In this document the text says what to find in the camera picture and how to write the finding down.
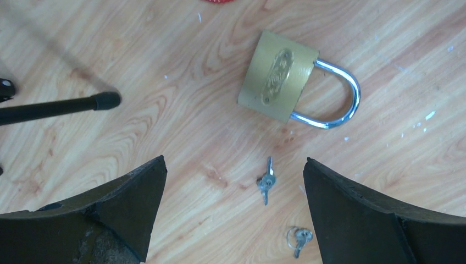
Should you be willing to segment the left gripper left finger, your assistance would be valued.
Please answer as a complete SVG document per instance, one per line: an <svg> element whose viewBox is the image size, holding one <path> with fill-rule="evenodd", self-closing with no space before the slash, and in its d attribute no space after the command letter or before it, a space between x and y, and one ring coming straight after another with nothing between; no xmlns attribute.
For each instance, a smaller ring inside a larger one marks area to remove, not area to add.
<svg viewBox="0 0 466 264"><path fill-rule="evenodd" d="M163 156L35 211L1 215L1 263L142 263L167 179Z"/></svg>

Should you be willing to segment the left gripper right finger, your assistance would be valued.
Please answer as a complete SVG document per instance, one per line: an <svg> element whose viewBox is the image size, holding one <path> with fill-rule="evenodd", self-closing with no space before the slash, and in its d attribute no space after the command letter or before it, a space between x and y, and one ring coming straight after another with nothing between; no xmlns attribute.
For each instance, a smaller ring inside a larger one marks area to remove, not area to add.
<svg viewBox="0 0 466 264"><path fill-rule="evenodd" d="M465 263L465 218L418 207L315 159L303 169L324 263Z"/></svg>

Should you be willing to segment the brass padlock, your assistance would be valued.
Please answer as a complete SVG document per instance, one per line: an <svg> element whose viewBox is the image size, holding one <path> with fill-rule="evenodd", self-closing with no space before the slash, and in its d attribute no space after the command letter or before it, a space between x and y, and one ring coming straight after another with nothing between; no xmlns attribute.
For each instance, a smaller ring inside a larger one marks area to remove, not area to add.
<svg viewBox="0 0 466 264"><path fill-rule="evenodd" d="M346 80L352 92L347 112L322 121L295 111L312 70L319 68ZM360 104L360 85L346 69L319 58L319 51L269 30L262 31L245 75L237 103L287 123L290 119L321 129L349 121Z"/></svg>

